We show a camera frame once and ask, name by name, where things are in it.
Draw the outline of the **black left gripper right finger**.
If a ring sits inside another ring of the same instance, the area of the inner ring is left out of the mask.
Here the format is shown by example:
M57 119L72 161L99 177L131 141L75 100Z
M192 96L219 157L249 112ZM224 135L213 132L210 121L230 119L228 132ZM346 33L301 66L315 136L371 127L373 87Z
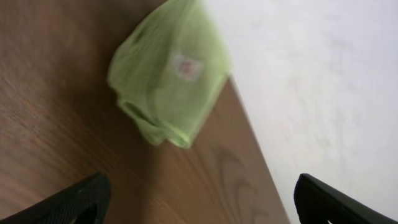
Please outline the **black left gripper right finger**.
M301 224L397 224L310 174L300 174L294 203Z

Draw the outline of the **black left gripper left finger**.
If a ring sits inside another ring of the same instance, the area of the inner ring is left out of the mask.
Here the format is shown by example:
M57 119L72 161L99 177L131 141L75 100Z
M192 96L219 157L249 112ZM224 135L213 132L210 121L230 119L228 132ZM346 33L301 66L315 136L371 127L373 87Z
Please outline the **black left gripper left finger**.
M109 179L98 173L1 220L1 224L102 224L110 199Z

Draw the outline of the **light green microfiber cloth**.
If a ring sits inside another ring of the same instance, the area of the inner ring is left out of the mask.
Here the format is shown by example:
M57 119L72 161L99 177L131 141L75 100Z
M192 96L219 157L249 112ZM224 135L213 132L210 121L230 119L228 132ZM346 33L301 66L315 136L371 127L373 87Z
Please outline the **light green microfiber cloth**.
M143 137L188 149L231 73L224 43L202 1L169 0L118 47L108 83Z

